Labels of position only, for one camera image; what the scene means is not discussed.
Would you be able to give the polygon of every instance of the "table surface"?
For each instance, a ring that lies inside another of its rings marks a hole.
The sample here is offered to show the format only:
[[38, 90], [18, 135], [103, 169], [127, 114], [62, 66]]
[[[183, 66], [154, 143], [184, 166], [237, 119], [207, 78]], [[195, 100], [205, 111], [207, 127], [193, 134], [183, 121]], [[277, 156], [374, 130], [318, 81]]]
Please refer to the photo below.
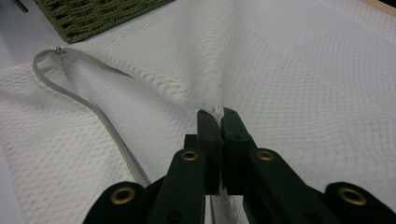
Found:
[[31, 61], [44, 49], [65, 46], [34, 1], [21, 1], [23, 13], [12, 0], [0, 0], [0, 68]]

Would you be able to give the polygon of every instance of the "screw hole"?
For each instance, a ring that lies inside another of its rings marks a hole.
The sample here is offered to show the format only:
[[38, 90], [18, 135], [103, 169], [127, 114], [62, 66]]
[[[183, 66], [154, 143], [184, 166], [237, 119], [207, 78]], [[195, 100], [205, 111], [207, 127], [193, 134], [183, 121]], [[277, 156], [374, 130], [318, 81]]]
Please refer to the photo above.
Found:
[[367, 199], [357, 190], [341, 187], [338, 190], [338, 194], [342, 199], [349, 203], [353, 203], [355, 205], [365, 205], [367, 204]]
[[259, 151], [256, 156], [262, 161], [271, 161], [274, 159], [274, 155], [267, 151]]
[[304, 212], [304, 218], [311, 224], [320, 224], [323, 222], [320, 215], [311, 211]]
[[187, 151], [181, 155], [181, 158], [185, 161], [196, 161], [198, 159], [198, 153]]
[[130, 187], [121, 187], [116, 189], [111, 194], [111, 202], [114, 204], [125, 204], [131, 201], [134, 198], [135, 192], [134, 189]]

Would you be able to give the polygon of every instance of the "white cloth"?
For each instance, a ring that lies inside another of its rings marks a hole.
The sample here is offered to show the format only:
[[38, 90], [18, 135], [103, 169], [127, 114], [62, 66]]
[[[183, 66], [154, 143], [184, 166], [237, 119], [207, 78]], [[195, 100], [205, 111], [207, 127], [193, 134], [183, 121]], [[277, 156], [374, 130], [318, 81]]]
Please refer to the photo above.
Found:
[[[384, 12], [353, 0], [177, 0], [70, 48], [41, 72], [103, 110], [150, 181], [196, 132], [197, 109], [220, 119], [227, 106], [309, 186], [350, 182], [396, 210], [396, 18]], [[0, 144], [27, 222], [81, 222], [101, 191], [135, 179], [87, 106], [29, 64], [0, 78]], [[233, 212], [217, 222], [244, 222]]]

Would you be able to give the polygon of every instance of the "fabric seam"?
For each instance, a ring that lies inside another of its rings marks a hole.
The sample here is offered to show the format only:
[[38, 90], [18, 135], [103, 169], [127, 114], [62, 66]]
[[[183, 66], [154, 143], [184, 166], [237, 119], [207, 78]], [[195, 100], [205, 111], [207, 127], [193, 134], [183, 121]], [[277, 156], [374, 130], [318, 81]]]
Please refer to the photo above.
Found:
[[120, 150], [120, 153], [121, 153], [122, 157], [125, 159], [125, 161], [127, 163], [127, 166], [129, 168], [132, 176], [134, 177], [134, 179], [139, 184], [143, 185], [143, 187], [146, 187], [150, 183], [149, 178], [146, 176], [146, 174], [144, 173], [143, 169], [138, 164], [138, 161], [134, 157], [132, 152], [128, 149], [126, 144], [123, 142], [123, 140], [120, 137], [119, 133], [114, 128], [113, 124], [110, 122], [110, 120], [108, 119], [106, 114], [99, 107], [91, 104], [90, 102], [88, 102], [84, 98], [74, 94], [73, 92], [68, 91], [65, 88], [53, 83], [52, 81], [50, 81], [48, 78], [46, 78], [41, 73], [41, 71], [39, 70], [39, 68], [37, 66], [38, 58], [43, 57], [43, 56], [45, 56], [46, 54], [49, 54], [49, 53], [56, 54], [56, 53], [58, 53], [58, 51], [55, 51], [55, 50], [52, 50], [52, 49], [48, 49], [48, 50], [41, 51], [40, 53], [38, 53], [34, 57], [34, 59], [33, 59], [33, 72], [34, 72], [35, 76], [38, 78], [39, 81], [41, 81], [48, 88], [50, 88], [50, 89], [52, 89], [54, 91], [57, 91], [60, 94], [63, 94], [65, 96], [68, 96], [68, 97], [72, 98], [73, 100], [77, 101], [78, 103], [86, 106], [88, 109], [90, 109], [91, 112], [93, 112], [93, 114], [95, 114], [97, 116], [97, 118], [99, 118], [99, 120], [101, 120], [101, 122], [103, 123], [103, 125], [105, 126], [107, 131], [110, 133], [110, 136], [112, 137], [113, 141], [117, 144], [117, 146], [118, 146], [118, 148]]

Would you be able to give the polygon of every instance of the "woven basket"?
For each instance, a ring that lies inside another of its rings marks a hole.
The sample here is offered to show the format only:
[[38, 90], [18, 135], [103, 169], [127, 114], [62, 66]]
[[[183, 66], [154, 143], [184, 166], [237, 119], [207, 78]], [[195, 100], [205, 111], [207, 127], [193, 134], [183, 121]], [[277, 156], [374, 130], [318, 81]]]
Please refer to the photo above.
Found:
[[174, 0], [35, 0], [67, 43], [97, 35]]

